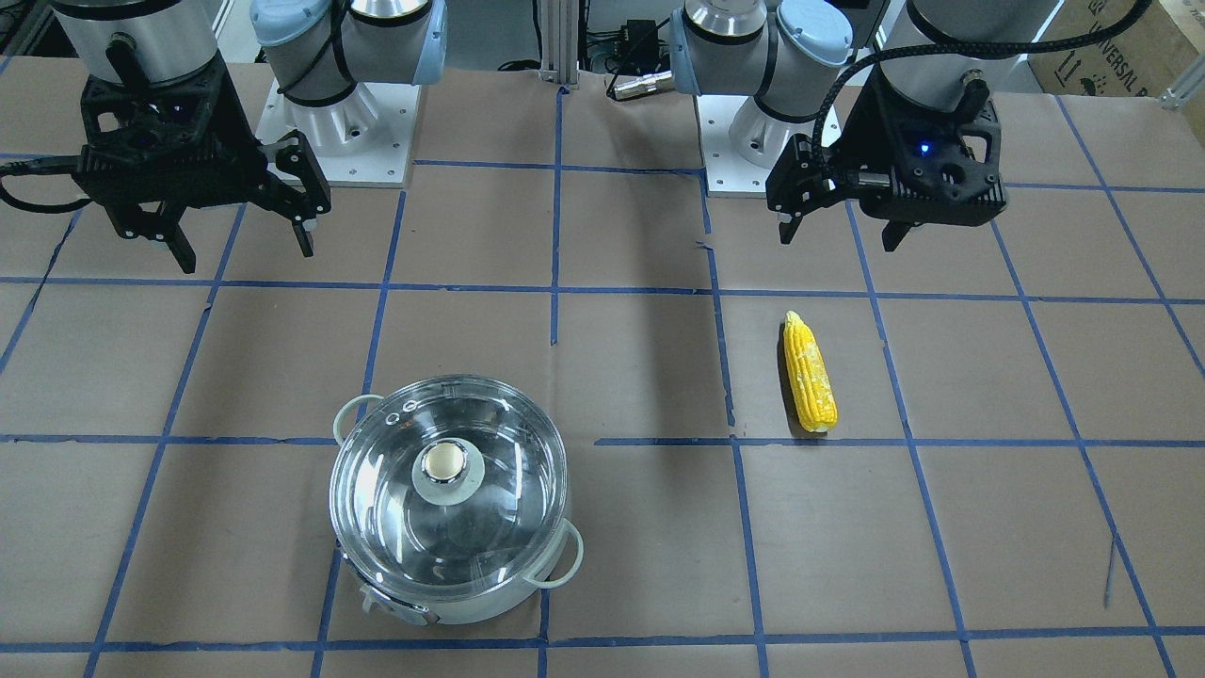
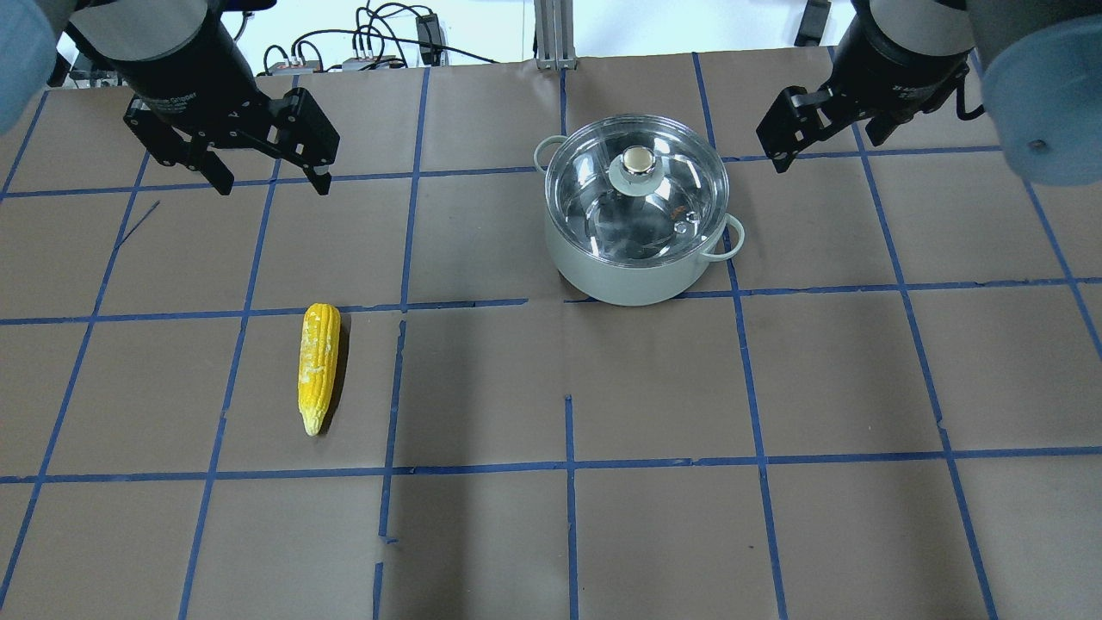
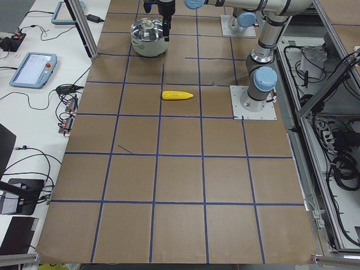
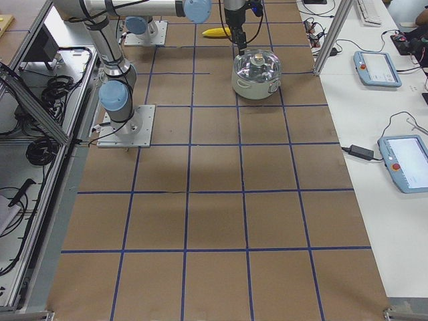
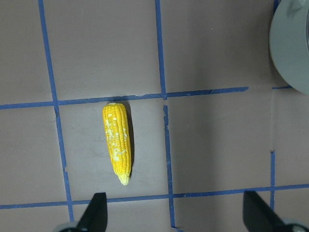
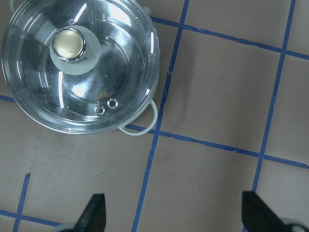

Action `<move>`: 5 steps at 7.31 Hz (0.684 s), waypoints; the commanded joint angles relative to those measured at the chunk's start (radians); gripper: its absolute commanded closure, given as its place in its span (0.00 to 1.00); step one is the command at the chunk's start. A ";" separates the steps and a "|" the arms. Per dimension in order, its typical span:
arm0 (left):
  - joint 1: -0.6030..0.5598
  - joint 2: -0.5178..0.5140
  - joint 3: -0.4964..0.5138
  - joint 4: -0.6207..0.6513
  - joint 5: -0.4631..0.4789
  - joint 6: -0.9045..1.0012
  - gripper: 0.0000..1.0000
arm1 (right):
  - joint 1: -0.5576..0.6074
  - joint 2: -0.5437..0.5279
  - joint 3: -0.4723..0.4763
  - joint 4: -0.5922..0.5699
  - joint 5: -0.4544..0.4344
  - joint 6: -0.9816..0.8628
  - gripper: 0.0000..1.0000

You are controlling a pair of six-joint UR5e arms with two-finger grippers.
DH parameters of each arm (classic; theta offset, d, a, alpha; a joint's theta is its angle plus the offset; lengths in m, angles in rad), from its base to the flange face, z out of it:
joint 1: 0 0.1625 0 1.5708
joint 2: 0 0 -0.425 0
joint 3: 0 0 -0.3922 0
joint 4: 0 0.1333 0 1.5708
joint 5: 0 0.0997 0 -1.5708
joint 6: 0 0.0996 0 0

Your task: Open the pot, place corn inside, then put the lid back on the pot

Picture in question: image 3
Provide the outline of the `silver robot arm corn side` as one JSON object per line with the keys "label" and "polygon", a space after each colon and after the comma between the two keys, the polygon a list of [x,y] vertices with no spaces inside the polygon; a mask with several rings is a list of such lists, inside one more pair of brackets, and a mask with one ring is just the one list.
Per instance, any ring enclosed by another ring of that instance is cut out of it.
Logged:
{"label": "silver robot arm corn side", "polygon": [[247,11],[241,8],[234,8],[228,22],[228,27],[229,30],[233,32],[240,32],[251,26],[254,26],[256,21],[257,16],[255,11]]}

